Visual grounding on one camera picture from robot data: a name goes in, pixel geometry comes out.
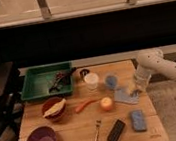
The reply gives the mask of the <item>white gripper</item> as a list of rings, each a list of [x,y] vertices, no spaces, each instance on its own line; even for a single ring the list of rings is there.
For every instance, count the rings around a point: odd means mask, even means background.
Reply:
[[[130,95],[133,95],[137,89],[140,91],[145,91],[149,85],[150,77],[149,72],[145,71],[136,71],[134,74],[135,81],[128,81],[127,83],[127,92]]]

